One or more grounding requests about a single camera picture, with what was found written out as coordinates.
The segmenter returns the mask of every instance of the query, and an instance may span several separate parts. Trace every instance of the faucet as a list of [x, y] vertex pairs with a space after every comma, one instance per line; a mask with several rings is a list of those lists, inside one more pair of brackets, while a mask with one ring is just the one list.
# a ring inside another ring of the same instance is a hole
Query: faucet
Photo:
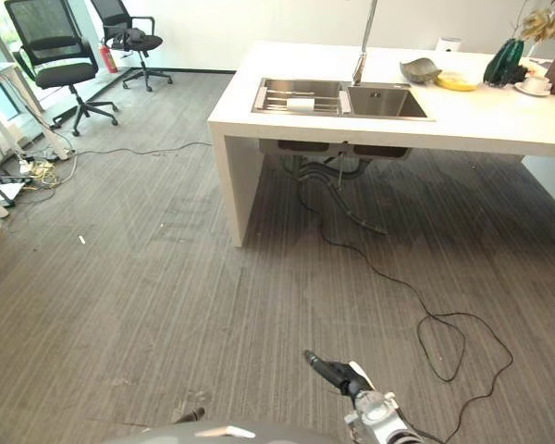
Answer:
[[372, 6], [370, 7], [370, 14], [368, 15], [368, 22], [366, 23], [366, 31], [364, 31], [364, 40], [362, 42], [362, 52], [360, 53], [360, 58], [358, 58], [358, 64], [353, 71], [353, 86], [358, 86], [362, 81], [362, 73], [364, 72], [364, 65], [366, 64], [366, 46], [368, 45], [368, 38], [370, 38], [370, 31], [372, 30], [372, 22], [374, 21], [374, 15], [376, 13], [376, 4], [378, 0], [372, 0]]

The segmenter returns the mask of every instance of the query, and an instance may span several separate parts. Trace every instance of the wall baseboard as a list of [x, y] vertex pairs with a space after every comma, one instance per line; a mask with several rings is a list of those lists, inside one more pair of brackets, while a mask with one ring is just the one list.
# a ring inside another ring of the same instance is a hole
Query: wall baseboard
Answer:
[[[130, 70], [135, 71], [141, 68], [130, 68]], [[148, 69], [158, 69], [166, 72], [195, 72], [201, 74], [236, 74], [234, 69], [197, 69], [197, 68], [156, 68], [148, 67]]]

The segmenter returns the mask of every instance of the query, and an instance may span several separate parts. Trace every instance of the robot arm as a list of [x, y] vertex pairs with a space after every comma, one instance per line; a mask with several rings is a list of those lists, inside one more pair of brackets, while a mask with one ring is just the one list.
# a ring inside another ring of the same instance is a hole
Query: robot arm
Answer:
[[311, 351], [305, 351], [304, 357], [316, 373], [351, 399], [353, 411], [345, 416], [345, 422], [355, 443], [424, 442], [401, 418], [394, 393], [382, 394], [375, 390], [358, 364], [325, 362]]

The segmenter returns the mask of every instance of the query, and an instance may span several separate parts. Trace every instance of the bowl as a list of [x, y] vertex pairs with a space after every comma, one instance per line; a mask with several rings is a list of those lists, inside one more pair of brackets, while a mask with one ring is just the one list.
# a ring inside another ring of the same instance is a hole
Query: bowl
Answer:
[[400, 63], [400, 66], [405, 79], [413, 83], [426, 83], [435, 79], [442, 72], [429, 58], [418, 58], [413, 62]]

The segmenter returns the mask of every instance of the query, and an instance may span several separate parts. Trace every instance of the fire extinguisher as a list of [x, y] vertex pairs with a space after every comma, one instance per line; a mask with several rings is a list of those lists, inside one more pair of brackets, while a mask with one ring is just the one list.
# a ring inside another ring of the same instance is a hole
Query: fire extinguisher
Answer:
[[115, 64], [115, 60], [113, 59], [109, 48], [107, 48], [104, 44], [101, 44], [101, 46], [99, 47], [99, 51], [101, 52], [101, 57], [105, 62], [107, 71], [109, 71], [111, 74], [115, 74], [117, 72], [117, 65]]

